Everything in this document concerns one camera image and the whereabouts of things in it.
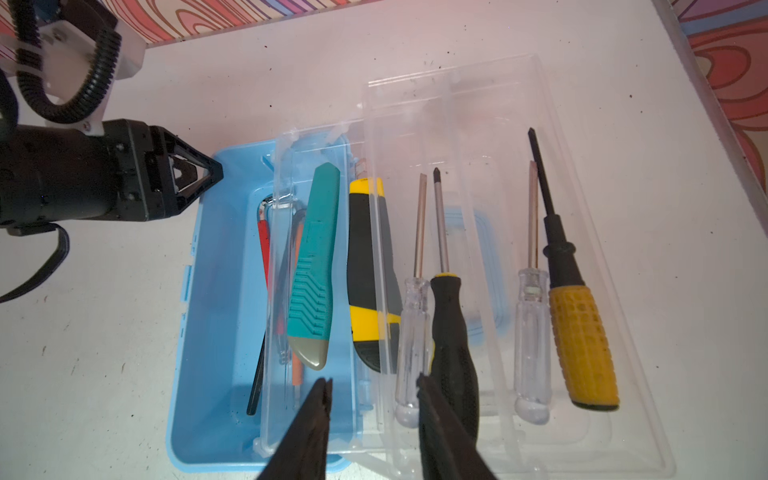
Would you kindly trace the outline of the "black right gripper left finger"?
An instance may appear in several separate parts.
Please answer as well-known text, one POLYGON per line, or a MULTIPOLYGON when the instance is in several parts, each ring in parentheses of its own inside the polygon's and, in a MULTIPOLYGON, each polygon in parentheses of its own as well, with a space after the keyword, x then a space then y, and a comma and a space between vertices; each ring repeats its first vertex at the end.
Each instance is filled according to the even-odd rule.
POLYGON ((331 379, 313 384, 259 480, 326 478, 332 390, 331 379))

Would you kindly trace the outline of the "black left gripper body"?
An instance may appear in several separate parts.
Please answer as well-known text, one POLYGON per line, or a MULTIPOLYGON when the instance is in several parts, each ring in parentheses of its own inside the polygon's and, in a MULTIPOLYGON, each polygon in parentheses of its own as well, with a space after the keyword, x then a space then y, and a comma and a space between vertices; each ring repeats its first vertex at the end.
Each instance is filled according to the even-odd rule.
POLYGON ((1 225, 176 216, 173 143, 166 130, 125 119, 101 136, 21 126, 1 145, 1 225))

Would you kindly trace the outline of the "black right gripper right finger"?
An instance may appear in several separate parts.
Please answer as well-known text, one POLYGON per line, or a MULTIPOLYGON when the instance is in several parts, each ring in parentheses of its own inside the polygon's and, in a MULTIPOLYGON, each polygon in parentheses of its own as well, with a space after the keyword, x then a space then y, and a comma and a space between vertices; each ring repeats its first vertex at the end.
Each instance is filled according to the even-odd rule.
POLYGON ((424 479, 495 479, 437 383, 417 380, 419 444, 424 479))

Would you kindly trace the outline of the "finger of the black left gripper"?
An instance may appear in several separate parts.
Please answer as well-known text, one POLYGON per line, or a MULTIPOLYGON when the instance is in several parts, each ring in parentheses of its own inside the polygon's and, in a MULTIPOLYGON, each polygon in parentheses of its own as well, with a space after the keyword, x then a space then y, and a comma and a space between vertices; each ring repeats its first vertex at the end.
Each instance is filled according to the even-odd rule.
POLYGON ((163 127, 150 127, 151 189, 162 213, 181 213, 223 179, 223 167, 163 127))

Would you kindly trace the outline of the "black yellow grip screwdriver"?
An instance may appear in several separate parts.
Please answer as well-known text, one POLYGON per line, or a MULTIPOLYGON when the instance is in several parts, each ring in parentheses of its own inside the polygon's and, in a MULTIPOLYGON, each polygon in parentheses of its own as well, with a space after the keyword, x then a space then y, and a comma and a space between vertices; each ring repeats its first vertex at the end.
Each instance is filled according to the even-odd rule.
POLYGON ((472 442, 479 433, 479 385, 470 353, 467 324, 463 315, 461 278, 449 262, 442 176, 433 170, 440 273, 430 281, 435 308, 432 321, 434 355, 430 374, 449 406, 458 416, 472 442))

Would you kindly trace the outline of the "black hex key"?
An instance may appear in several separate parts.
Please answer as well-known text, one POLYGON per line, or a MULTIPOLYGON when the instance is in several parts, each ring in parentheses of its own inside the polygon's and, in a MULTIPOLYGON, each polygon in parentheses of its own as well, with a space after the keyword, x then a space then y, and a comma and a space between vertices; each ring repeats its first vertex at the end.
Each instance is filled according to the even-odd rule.
MULTIPOLYGON (((298 216, 299 216, 298 226, 294 228, 292 230, 292 233, 290 234, 291 245, 295 248, 295 254, 298 254, 300 250, 300 244, 301 244, 301 239, 303 235, 303 223, 304 223, 303 213, 301 211, 298 212, 298 216)), ((249 394, 248 404, 246 407, 246 414, 248 416, 254 416, 256 414, 259 401, 261 398, 261 392, 262 392, 263 382, 264 382, 264 371, 265 371, 265 345, 266 345, 266 336, 263 336, 259 358, 258 358, 257 366, 255 369, 254 379, 253 379, 251 391, 249 394)))

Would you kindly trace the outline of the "red hex key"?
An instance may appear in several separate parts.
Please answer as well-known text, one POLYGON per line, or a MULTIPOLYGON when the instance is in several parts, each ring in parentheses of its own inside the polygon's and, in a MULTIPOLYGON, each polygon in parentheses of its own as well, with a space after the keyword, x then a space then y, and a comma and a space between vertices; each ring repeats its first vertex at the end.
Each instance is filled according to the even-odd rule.
POLYGON ((274 203, 272 195, 265 197, 259 204, 257 211, 257 227, 260 240, 260 248, 262 255, 262 263, 264 269, 265 283, 267 286, 267 293, 271 293, 270 284, 270 248, 271 248, 271 235, 268 221, 268 209, 274 203))

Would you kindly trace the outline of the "clear handle short screwdriver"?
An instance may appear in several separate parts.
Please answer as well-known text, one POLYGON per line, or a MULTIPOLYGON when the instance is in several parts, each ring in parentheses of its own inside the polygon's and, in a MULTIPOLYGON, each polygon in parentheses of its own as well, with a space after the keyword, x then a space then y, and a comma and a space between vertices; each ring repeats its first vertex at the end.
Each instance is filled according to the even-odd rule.
POLYGON ((417 379, 427 369, 428 289, 423 277, 427 175, 419 175, 416 206, 413 274, 405 280, 405 298, 400 321, 395 419, 409 429, 419 423, 417 379))

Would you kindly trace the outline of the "yellow handle screwdriver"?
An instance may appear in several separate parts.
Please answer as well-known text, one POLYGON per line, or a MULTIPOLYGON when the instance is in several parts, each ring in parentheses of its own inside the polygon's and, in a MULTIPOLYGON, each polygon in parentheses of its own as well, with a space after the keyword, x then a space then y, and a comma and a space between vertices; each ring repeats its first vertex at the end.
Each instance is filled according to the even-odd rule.
POLYGON ((620 398, 607 334, 595 298, 576 260, 554 208, 534 128, 527 132, 545 209, 547 244, 543 254, 550 273, 549 305, 554 342, 571 402, 582 409, 613 412, 620 398))

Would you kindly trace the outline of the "yellow black utility knife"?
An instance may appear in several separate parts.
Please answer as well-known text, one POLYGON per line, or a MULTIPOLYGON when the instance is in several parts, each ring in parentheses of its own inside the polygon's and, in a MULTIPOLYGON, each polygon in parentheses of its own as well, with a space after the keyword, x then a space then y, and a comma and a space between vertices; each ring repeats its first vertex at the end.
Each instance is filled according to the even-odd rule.
POLYGON ((372 244, 370 192, 378 194, 383 272, 387 294, 387 324, 390 361, 397 365, 402 298, 394 270, 391 228, 381 179, 372 185, 367 178, 349 186, 349 240, 347 254, 347 295, 353 346, 361 361, 371 370, 381 371, 381 337, 372 244))

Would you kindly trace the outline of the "teal utility knife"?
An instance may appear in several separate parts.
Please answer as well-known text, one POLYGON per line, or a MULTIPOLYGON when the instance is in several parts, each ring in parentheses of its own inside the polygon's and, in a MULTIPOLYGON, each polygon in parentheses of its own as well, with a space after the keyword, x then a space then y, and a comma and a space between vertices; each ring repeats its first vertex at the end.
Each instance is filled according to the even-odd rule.
POLYGON ((334 311, 332 266, 339 211, 340 171, 314 170, 303 235, 292 281, 286 333, 293 353, 316 371, 324 368, 334 311))

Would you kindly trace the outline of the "blue plastic tool box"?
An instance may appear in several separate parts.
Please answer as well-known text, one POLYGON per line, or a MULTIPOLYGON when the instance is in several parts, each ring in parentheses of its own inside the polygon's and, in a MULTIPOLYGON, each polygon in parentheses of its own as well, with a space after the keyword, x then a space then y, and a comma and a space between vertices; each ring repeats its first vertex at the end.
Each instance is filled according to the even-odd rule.
POLYGON ((497 476, 671 475, 538 57, 373 81, 363 110, 216 154, 186 271, 174 466, 263 469, 328 378, 328 470, 419 478, 431 290, 403 311, 447 259, 497 476))

